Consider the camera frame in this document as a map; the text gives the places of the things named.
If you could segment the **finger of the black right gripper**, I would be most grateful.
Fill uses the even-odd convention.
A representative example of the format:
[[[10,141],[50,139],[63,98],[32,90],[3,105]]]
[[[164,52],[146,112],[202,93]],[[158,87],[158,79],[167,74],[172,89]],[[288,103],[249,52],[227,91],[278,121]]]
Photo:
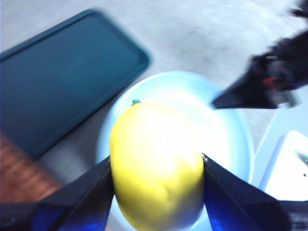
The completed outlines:
[[[212,101],[217,109],[252,108],[277,109],[270,90],[262,78],[253,71],[247,71],[242,77],[223,90]]]

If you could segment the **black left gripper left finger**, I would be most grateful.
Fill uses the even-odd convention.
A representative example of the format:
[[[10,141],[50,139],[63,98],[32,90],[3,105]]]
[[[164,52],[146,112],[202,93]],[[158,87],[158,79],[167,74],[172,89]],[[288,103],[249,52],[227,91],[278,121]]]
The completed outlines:
[[[103,231],[114,196],[110,158],[36,202],[2,203],[2,231]]]

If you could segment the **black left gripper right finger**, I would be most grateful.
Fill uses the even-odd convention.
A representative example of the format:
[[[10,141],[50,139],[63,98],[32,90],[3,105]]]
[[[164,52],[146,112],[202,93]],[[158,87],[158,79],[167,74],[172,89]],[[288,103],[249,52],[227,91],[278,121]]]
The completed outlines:
[[[280,202],[203,155],[204,204],[214,231],[289,231]]]

